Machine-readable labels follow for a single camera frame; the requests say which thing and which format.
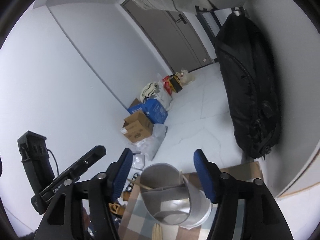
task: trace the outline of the door handle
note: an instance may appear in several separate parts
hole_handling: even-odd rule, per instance
[[[183,22],[184,24],[187,24],[187,21],[184,19],[181,13],[178,14],[180,17],[178,20],[176,20],[176,23]]]

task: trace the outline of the checkered tablecloth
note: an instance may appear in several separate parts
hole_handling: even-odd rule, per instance
[[[206,240],[216,211],[217,204],[214,204],[212,206],[212,211],[209,218],[201,226],[192,228],[191,230],[179,226],[168,226],[161,224],[163,240]],[[236,228],[234,231],[233,240],[240,239],[243,215],[244,201],[239,200]],[[143,203],[140,194],[140,188],[134,185],[118,230],[120,239],[151,240],[152,228],[155,223],[159,222],[150,216],[145,204]]]

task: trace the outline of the gray door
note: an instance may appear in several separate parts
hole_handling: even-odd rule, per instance
[[[132,0],[126,0],[122,6],[145,32],[174,73],[182,69],[192,71],[212,63],[183,14],[143,10]]]

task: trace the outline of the metal screw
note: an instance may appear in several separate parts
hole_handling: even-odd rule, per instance
[[[261,185],[263,184],[262,179],[255,179],[253,182],[254,182],[255,184],[259,185],[259,186],[261,186]]]
[[[72,179],[66,179],[66,180],[63,182],[63,185],[69,186],[71,183],[72,183]]]
[[[98,179],[104,179],[107,175],[104,173],[104,172],[100,172],[98,175],[97,175],[97,178]]]
[[[222,178],[222,179],[229,179],[229,178],[230,178],[230,175],[229,175],[228,173],[226,173],[226,172],[223,172],[223,173],[220,174],[220,178]]]

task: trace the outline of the black cable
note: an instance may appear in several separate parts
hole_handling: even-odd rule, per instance
[[[54,162],[56,163],[56,166],[57,166],[57,176],[59,176],[59,167],[58,167],[58,163],[57,163],[57,160],[56,160],[56,157],[53,155],[52,151],[47,149],[48,152],[51,153],[53,159],[54,159]]]

